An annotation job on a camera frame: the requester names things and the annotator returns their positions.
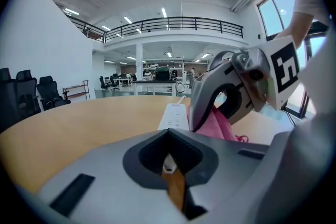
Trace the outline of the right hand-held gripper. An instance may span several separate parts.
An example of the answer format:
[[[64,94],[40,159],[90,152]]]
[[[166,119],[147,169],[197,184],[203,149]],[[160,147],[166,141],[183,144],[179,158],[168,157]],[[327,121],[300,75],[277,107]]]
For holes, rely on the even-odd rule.
[[[259,112],[267,103],[275,110],[281,109],[299,85],[300,67],[291,36],[236,53],[231,63],[242,83],[223,85],[226,100],[218,107],[231,125],[244,118],[253,107]]]

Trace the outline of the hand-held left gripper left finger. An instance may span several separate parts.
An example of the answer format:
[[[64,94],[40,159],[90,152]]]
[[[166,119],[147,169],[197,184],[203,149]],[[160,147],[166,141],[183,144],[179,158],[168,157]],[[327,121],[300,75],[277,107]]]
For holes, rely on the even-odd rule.
[[[132,146],[152,138],[154,131],[94,148],[46,181],[38,197],[50,205],[79,174],[94,180],[69,219],[78,224],[185,224],[187,218],[166,190],[143,188],[123,168]]]

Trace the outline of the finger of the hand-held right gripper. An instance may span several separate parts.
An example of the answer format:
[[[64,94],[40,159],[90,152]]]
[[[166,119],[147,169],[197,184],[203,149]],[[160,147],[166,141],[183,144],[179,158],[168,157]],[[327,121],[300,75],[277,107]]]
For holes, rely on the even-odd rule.
[[[241,119],[241,79],[230,59],[223,59],[229,53],[218,53],[209,70],[193,83],[188,113],[189,128],[193,132],[204,124],[220,92],[226,94],[225,102],[218,108],[220,113],[230,124]]]

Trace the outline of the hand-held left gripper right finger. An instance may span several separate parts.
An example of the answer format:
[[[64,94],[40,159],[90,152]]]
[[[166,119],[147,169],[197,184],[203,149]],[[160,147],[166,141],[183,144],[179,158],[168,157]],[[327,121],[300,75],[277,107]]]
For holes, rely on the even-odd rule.
[[[167,152],[177,164],[181,211],[168,224],[259,224],[262,191],[250,179],[268,147],[225,141],[183,130],[167,131]]]

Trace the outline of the pink cloth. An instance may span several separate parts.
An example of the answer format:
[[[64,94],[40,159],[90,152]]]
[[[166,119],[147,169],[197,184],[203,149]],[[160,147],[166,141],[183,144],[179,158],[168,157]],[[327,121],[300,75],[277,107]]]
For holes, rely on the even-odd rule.
[[[248,143],[249,138],[245,135],[235,135],[232,127],[218,108],[213,106],[203,125],[194,131],[197,134],[218,138],[227,141]]]

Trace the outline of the white power strip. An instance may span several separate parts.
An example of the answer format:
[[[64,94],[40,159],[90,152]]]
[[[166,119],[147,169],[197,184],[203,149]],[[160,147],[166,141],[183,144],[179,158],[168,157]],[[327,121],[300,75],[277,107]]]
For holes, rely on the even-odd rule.
[[[186,106],[179,103],[170,103],[166,106],[158,130],[182,129],[189,131]],[[177,170],[177,165],[170,153],[167,154],[163,162],[163,172],[173,174]]]

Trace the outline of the person's right forearm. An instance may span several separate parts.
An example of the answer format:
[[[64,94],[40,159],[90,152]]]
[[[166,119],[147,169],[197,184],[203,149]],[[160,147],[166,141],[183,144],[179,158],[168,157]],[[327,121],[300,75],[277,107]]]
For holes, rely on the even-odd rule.
[[[274,39],[291,36],[296,49],[299,49],[311,27],[313,19],[313,15],[293,12],[288,27],[280,32]]]

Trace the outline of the green machine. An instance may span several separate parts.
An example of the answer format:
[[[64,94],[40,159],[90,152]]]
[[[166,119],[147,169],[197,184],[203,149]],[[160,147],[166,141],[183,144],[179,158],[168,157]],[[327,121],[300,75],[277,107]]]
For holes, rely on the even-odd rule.
[[[154,73],[156,81],[169,81],[171,79],[169,67],[157,67]]]

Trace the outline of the black top workbench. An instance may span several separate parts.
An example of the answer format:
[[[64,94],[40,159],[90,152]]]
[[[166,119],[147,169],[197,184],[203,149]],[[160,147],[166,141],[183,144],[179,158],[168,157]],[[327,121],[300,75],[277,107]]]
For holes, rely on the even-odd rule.
[[[134,95],[138,95],[138,87],[151,87],[153,95],[155,95],[155,87],[170,87],[171,90],[171,96],[176,97],[177,96],[177,80],[169,80],[169,81],[156,81],[156,80],[137,80],[133,82],[133,92]]]

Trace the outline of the black mezzanine railing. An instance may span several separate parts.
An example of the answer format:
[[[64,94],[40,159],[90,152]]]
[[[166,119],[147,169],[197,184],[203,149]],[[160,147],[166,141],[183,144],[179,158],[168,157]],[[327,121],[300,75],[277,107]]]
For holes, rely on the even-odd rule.
[[[116,28],[97,27],[83,20],[67,16],[70,21],[89,39],[99,43],[107,43],[133,35],[169,30],[210,30],[221,34],[230,34],[243,38],[243,26],[204,17],[171,16],[167,18],[151,18],[127,23]]]

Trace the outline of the white office desk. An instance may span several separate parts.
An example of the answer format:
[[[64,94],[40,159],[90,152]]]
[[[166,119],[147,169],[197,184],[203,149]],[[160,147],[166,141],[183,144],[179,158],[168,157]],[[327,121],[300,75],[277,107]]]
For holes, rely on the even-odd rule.
[[[119,76],[117,78],[113,79],[115,82],[118,83],[120,86],[127,85],[128,87],[132,84],[132,77],[125,76]]]

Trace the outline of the metal shelf rack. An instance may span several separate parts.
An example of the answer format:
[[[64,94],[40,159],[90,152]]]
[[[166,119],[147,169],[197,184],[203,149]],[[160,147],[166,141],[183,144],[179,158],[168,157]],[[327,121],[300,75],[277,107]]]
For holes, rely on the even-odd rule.
[[[65,87],[62,89],[62,93],[66,100],[77,98],[91,100],[88,80],[83,80],[81,84],[76,86]]]

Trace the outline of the glass window wall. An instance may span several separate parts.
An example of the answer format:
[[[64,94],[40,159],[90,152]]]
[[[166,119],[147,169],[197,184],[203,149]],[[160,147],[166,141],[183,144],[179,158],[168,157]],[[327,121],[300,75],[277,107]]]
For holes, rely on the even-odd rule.
[[[257,5],[267,40],[273,39],[279,32],[289,26],[293,15],[294,1],[264,0]],[[297,50],[300,69],[306,67],[307,62],[322,47],[326,35],[326,30],[323,28],[323,24],[317,20],[313,20],[308,34]],[[286,111],[299,119],[310,119],[315,116],[315,107],[302,83],[297,86],[286,102]]]

